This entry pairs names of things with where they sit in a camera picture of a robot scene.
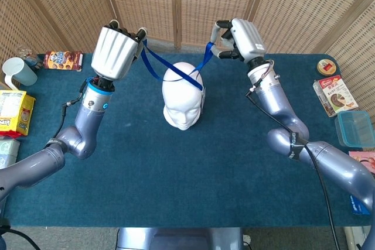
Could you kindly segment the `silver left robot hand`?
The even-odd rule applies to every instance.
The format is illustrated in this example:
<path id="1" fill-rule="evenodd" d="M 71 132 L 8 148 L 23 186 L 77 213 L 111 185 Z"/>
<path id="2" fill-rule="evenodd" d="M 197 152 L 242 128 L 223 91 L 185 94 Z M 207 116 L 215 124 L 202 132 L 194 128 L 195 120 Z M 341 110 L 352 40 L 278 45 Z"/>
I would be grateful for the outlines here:
<path id="1" fill-rule="evenodd" d="M 145 27 L 139 28 L 137 33 L 130 33 L 126 28 L 121 28 L 117 20 L 111 20 L 101 28 L 91 68 L 106 80 L 122 79 L 139 58 L 147 33 Z"/>

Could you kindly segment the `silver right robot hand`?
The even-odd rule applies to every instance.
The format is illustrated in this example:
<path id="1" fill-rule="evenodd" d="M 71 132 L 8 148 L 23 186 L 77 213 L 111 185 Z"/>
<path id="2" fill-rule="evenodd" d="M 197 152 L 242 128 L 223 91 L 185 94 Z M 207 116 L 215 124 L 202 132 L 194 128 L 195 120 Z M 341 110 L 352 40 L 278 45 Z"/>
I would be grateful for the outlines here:
<path id="1" fill-rule="evenodd" d="M 226 31 L 221 35 L 222 43 L 228 50 L 220 51 L 216 47 L 216 40 L 221 29 Z M 220 59 L 239 59 L 248 63 L 255 58 L 264 57 L 266 48 L 257 28 L 245 19 L 218 20 L 213 26 L 210 37 L 212 44 L 210 51 Z"/>

